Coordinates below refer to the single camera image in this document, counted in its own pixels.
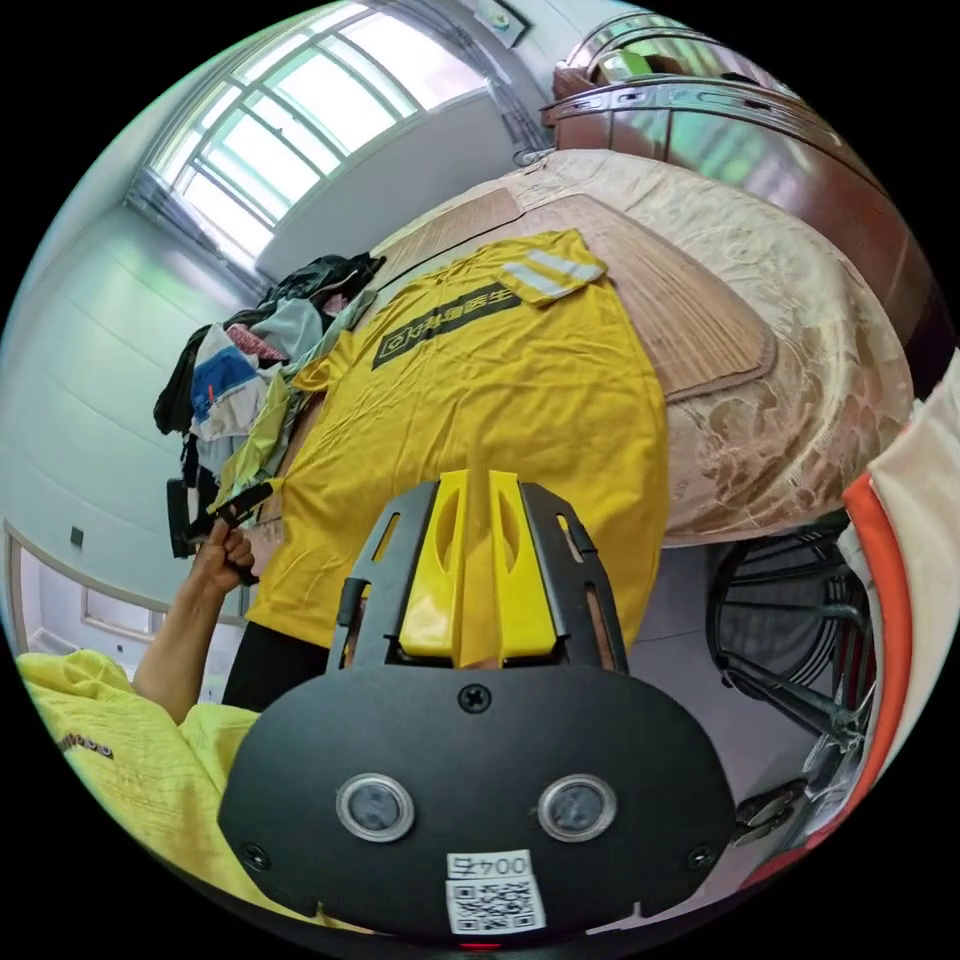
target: orange fabric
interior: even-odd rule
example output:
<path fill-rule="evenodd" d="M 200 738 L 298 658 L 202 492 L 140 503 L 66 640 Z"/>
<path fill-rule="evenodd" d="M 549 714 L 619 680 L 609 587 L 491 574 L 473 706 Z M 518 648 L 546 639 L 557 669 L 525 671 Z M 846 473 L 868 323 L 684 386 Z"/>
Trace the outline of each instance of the orange fabric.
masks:
<path fill-rule="evenodd" d="M 740 889 L 765 880 L 795 863 L 826 840 L 850 816 L 880 775 L 903 712 L 910 680 L 913 620 L 907 574 L 900 556 L 897 536 L 870 486 L 868 473 L 864 473 L 850 485 L 843 495 L 843 502 L 863 545 L 867 565 L 877 586 L 883 616 L 883 687 L 880 691 L 880 712 L 877 715 L 873 742 L 867 753 L 863 773 L 843 812 L 823 829 L 811 834 L 802 847 L 789 850 L 761 865 L 747 877 Z"/>

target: yellow plastic bracket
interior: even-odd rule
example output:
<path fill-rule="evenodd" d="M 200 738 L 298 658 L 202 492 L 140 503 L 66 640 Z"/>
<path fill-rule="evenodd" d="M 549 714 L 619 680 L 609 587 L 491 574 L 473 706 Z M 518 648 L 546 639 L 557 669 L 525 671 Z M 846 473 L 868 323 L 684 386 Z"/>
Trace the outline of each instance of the yellow plastic bracket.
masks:
<path fill-rule="evenodd" d="M 504 660 L 548 656 L 557 636 L 517 475 L 491 471 L 489 476 L 494 589 L 503 666 Z"/>
<path fill-rule="evenodd" d="M 468 470 L 440 477 L 400 630 L 411 657 L 460 659 Z"/>

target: metal stand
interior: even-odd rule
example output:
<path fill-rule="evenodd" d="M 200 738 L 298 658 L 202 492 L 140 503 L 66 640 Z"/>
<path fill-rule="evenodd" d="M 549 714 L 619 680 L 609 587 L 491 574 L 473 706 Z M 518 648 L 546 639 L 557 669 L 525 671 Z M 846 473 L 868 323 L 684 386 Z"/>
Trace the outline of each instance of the metal stand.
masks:
<path fill-rule="evenodd" d="M 876 674 L 866 592 L 836 543 L 848 522 L 840 511 L 793 533 L 737 544 L 714 579 L 706 626 L 724 683 L 836 744 L 840 754 L 863 740 Z M 771 654 L 783 637 L 790 649 Z M 759 656 L 744 650 L 768 639 Z M 813 689 L 831 664 L 829 689 Z"/>

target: pile of clothes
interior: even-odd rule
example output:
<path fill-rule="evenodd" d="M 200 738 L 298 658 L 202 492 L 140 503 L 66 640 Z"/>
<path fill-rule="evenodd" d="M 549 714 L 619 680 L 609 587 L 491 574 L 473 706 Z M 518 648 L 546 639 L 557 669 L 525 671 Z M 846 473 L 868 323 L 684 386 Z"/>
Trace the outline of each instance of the pile of clothes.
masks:
<path fill-rule="evenodd" d="M 276 472 L 308 399 L 289 383 L 356 325 L 376 296 L 365 288 L 384 262 L 367 253 L 318 257 L 254 309 L 191 335 L 153 417 L 161 433 L 184 438 L 183 480 L 196 491 L 198 513 L 217 500 L 225 471 L 229 483 L 238 469 Z M 258 462 L 237 464 L 234 455 L 251 435 Z"/>

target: person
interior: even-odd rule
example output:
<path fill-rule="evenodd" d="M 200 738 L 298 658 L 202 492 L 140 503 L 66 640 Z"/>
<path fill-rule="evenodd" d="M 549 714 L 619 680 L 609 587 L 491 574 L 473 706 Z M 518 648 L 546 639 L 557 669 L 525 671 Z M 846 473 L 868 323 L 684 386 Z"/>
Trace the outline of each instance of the person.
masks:
<path fill-rule="evenodd" d="M 253 554 L 239 530 L 218 520 L 132 682 L 93 650 L 25 653 L 17 665 L 67 763 L 121 827 L 185 873 L 307 922 L 263 896 L 217 825 L 233 758 L 258 716 L 197 702 L 214 627 L 240 584 L 228 561 L 248 567 Z M 322 910 L 314 922 L 360 930 Z"/>

